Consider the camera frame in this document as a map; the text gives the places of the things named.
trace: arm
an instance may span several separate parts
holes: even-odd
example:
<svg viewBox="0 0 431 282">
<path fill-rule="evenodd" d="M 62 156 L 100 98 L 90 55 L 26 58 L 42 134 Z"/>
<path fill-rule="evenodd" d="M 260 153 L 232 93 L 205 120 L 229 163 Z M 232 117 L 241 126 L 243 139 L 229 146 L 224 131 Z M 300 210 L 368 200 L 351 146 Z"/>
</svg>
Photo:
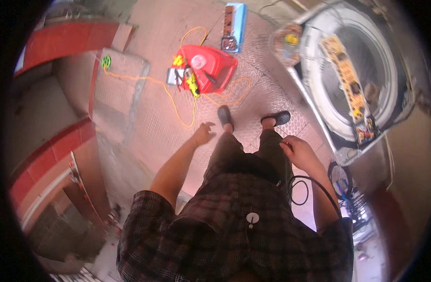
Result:
<svg viewBox="0 0 431 282">
<path fill-rule="evenodd" d="M 215 133 L 209 133 L 210 127 L 213 125 L 211 122 L 202 123 L 193 136 L 161 167 L 153 179 L 150 191 L 164 197 L 173 209 L 176 208 L 176 199 L 186 179 L 195 150 L 215 136 Z"/>
<path fill-rule="evenodd" d="M 336 203 L 337 209 L 339 209 L 335 190 L 331 185 L 330 179 L 328 179 L 325 167 L 319 161 L 316 154 L 314 154 L 311 146 L 302 139 L 291 135 L 284 138 L 280 146 L 291 163 L 324 186 Z M 330 199 L 328 199 L 323 190 L 314 181 L 312 182 L 312 197 L 314 221 L 316 222 L 317 233 L 320 234 L 328 225 L 334 223 L 339 218 Z"/>
</svg>

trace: forearm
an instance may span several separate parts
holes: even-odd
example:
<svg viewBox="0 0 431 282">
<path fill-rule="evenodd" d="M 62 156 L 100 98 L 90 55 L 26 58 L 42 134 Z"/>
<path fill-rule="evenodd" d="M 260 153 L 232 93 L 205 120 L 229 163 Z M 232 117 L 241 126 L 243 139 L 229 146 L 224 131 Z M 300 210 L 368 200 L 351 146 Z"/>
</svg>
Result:
<svg viewBox="0 0 431 282">
<path fill-rule="evenodd" d="M 198 145 L 190 138 L 161 167 L 153 179 L 150 190 L 164 197 L 176 208 L 176 199 L 186 179 L 190 162 Z"/>
<path fill-rule="evenodd" d="M 335 190 L 333 189 L 325 169 L 318 169 L 317 172 L 313 172 L 308 175 L 322 184 L 333 201 L 336 203 L 336 208 L 339 209 Z M 317 232 L 321 233 L 325 227 L 338 220 L 339 217 L 330 199 L 328 199 L 324 191 L 314 181 L 312 182 L 312 198 L 314 221 L 316 223 Z"/>
</svg>

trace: orange circuit board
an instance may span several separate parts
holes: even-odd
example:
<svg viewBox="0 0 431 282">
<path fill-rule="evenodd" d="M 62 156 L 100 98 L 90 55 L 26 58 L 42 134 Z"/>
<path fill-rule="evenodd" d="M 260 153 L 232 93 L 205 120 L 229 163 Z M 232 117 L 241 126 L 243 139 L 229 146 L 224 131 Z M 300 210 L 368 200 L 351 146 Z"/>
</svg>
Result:
<svg viewBox="0 0 431 282">
<path fill-rule="evenodd" d="M 369 115 L 369 110 L 352 61 L 336 35 L 321 40 L 320 46 L 337 71 L 350 108 L 350 115 L 356 124 Z"/>
</svg>

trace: red stool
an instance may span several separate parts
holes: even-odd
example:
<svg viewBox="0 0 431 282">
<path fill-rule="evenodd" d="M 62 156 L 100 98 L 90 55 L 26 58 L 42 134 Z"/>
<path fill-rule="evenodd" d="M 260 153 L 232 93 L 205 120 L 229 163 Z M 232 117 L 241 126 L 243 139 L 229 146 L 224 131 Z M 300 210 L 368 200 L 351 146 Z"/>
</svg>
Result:
<svg viewBox="0 0 431 282">
<path fill-rule="evenodd" d="M 237 59 L 211 46 L 184 45 L 176 55 L 186 58 L 190 65 L 192 58 L 196 55 L 201 55 L 206 60 L 201 69 L 193 68 L 200 93 L 222 93 L 237 67 Z M 210 82 L 203 71 L 212 76 L 216 83 Z M 184 83 L 183 86 L 185 89 L 189 89 L 187 83 Z"/>
</svg>

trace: green spool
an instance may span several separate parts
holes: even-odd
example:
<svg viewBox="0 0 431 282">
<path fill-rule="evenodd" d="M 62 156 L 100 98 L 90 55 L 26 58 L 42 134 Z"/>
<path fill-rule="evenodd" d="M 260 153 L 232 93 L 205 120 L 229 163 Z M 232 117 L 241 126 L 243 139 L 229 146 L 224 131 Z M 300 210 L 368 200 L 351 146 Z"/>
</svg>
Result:
<svg viewBox="0 0 431 282">
<path fill-rule="evenodd" d="M 109 55 L 105 55 L 104 58 L 101 60 L 101 66 L 104 69 L 108 69 L 110 67 L 111 59 Z"/>
</svg>

